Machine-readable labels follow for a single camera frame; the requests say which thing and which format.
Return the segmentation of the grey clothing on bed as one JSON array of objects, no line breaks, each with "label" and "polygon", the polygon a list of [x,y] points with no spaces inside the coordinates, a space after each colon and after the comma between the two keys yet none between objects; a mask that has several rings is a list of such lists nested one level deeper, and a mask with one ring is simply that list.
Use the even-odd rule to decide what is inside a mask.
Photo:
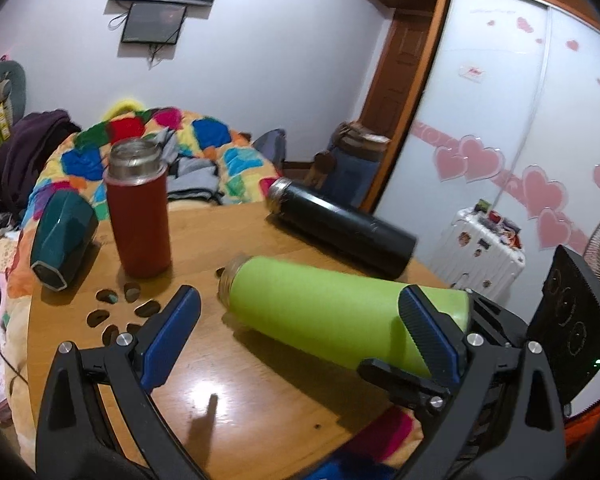
[{"label": "grey clothing on bed", "polygon": [[166,196],[169,202],[222,202],[219,170],[212,160],[190,154],[178,144],[176,132],[168,128],[155,134],[155,144],[166,164]]}]

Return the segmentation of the white suitcase with stickers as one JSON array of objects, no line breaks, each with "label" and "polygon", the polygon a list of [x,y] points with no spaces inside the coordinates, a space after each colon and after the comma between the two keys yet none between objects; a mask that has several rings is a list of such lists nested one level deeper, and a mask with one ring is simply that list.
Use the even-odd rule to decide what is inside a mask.
[{"label": "white suitcase with stickers", "polygon": [[457,211],[432,252],[429,269],[452,288],[470,288],[500,301],[526,266],[518,232],[479,200]]}]

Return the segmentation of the wooden door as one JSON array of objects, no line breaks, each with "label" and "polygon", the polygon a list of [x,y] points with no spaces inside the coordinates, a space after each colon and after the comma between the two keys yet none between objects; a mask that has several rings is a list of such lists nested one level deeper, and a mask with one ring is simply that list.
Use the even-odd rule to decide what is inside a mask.
[{"label": "wooden door", "polygon": [[431,13],[415,11],[394,16],[360,116],[360,123],[374,133],[393,137],[422,57],[431,19]]}]

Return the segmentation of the green thermos cup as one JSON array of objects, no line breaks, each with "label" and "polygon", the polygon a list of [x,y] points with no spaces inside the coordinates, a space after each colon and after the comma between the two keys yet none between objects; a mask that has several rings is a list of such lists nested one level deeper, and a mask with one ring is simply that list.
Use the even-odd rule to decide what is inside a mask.
[{"label": "green thermos cup", "polygon": [[464,374],[471,305],[461,290],[239,255],[219,300],[238,323],[350,370],[378,359],[446,388]]}]

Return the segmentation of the dark teal faceted cup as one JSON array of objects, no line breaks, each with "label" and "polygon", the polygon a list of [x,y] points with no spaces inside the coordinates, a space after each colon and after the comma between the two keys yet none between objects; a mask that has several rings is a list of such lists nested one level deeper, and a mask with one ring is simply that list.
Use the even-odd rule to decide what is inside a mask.
[{"label": "dark teal faceted cup", "polygon": [[48,289],[66,289],[78,274],[98,227],[95,209],[79,193],[57,191],[36,228],[30,268]]}]

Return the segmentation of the small dark wall monitor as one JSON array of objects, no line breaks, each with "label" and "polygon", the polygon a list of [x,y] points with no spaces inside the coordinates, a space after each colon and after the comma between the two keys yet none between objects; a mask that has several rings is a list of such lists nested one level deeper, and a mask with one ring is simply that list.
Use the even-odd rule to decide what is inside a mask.
[{"label": "small dark wall monitor", "polygon": [[123,26],[122,44],[158,44],[178,42],[186,15],[186,6],[171,3],[134,2]]}]

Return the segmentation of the white wardrobe pink hearts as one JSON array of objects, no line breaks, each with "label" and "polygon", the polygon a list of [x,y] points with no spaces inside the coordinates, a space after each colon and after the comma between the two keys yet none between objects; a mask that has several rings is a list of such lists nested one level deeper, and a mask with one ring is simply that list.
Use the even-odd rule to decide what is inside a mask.
[{"label": "white wardrobe pink hearts", "polygon": [[484,200],[526,266],[501,304],[530,318],[553,252],[600,222],[600,32],[536,0],[450,0],[414,120],[376,208],[430,265]]}]

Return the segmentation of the colourful patchwork blanket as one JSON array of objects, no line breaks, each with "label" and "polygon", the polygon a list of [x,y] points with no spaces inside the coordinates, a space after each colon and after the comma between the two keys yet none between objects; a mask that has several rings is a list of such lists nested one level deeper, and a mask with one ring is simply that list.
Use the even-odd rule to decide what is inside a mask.
[{"label": "colourful patchwork blanket", "polygon": [[67,288],[98,222],[121,221],[126,240],[166,242],[166,205],[264,199],[272,162],[224,122],[178,108],[136,110],[86,130],[64,110],[20,120],[0,149],[0,206],[22,229],[6,282],[31,297],[37,278]]}]

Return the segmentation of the dark purple clothing pile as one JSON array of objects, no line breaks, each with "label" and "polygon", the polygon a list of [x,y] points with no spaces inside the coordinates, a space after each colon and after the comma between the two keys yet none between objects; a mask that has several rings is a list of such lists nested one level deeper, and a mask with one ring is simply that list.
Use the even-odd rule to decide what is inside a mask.
[{"label": "dark purple clothing pile", "polygon": [[80,131],[66,110],[30,113],[0,147],[0,213],[21,217],[47,159]]}]

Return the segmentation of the red thermos steel top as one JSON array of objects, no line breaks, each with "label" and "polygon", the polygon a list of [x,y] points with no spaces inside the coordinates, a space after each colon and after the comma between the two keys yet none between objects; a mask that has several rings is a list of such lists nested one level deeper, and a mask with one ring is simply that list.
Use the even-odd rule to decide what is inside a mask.
[{"label": "red thermos steel top", "polygon": [[114,144],[104,183],[124,272],[154,278],[171,264],[166,164],[155,141],[129,138]]}]

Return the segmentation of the black thermos bottle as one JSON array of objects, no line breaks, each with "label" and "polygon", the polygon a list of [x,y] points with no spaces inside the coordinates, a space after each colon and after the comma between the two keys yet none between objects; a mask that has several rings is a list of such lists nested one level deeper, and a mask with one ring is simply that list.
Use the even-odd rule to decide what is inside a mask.
[{"label": "black thermos bottle", "polygon": [[414,235],[285,177],[268,189],[266,206],[287,230],[385,280],[400,278],[417,244]]}]

